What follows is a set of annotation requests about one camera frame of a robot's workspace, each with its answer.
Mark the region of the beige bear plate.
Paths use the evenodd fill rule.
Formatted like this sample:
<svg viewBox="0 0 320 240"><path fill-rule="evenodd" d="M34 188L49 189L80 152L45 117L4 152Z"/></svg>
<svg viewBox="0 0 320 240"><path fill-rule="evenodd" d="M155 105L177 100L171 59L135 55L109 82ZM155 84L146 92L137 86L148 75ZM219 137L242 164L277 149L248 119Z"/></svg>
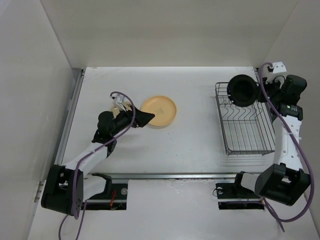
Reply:
<svg viewBox="0 0 320 240"><path fill-rule="evenodd" d="M177 115L175 102L163 95L156 95L146 99L141 105L140 110L155 115L148 123L154 127L165 127L171 124Z"/></svg>

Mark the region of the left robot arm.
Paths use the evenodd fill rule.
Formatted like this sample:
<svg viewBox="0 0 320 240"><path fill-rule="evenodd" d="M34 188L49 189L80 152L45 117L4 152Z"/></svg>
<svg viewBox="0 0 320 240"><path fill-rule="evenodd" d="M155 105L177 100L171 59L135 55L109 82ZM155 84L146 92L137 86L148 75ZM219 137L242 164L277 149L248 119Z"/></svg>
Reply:
<svg viewBox="0 0 320 240"><path fill-rule="evenodd" d="M50 167L44 186L41 206L45 209L78 218L83 203L98 195L107 198L112 193L112 178L92 169L108 158L117 145L117 139L130 128L143 128L155 114L132 106L117 116L104 111L98 116L97 130L89 147L65 165Z"/></svg>

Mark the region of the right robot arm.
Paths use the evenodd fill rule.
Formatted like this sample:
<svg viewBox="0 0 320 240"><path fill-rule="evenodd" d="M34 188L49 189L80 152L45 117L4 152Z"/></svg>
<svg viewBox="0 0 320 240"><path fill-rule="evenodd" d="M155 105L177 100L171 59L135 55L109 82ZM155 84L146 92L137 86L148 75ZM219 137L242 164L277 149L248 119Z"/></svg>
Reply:
<svg viewBox="0 0 320 240"><path fill-rule="evenodd" d="M258 176L245 171L239 172L231 190L237 197L252 191L259 197L292 206L311 184L305 173L295 142L299 142L303 109L297 105L307 81L289 74L284 82L255 83L249 76L238 75L231 79L227 91L229 99L239 107L247 107L254 101L270 101L272 125L275 134L273 164Z"/></svg>

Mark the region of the black plate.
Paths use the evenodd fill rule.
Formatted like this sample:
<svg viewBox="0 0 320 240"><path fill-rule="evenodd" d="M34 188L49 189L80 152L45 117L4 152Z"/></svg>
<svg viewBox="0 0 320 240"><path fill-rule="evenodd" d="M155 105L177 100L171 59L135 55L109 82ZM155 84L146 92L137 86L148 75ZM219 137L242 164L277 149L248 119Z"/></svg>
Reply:
<svg viewBox="0 0 320 240"><path fill-rule="evenodd" d="M257 82L248 75L236 75L227 84L227 96L237 107L248 107L257 100Z"/></svg>

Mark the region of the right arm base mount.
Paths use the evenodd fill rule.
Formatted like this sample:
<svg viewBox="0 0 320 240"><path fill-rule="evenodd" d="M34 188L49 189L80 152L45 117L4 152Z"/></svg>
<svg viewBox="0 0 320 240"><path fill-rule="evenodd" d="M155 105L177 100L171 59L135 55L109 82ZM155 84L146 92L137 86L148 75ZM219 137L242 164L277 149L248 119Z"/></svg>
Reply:
<svg viewBox="0 0 320 240"><path fill-rule="evenodd" d="M238 188L231 182L218 182L212 194L217 197L219 210L264 210L265 205L253 191Z"/></svg>

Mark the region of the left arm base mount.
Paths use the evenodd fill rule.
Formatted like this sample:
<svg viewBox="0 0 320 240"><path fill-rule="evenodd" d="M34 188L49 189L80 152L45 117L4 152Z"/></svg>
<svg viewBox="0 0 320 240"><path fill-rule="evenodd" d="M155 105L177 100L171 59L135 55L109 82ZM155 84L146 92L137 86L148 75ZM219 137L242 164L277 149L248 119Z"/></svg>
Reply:
<svg viewBox="0 0 320 240"><path fill-rule="evenodd" d="M106 192L87 200L87 211L125 211L127 209L128 182L112 183Z"/></svg>

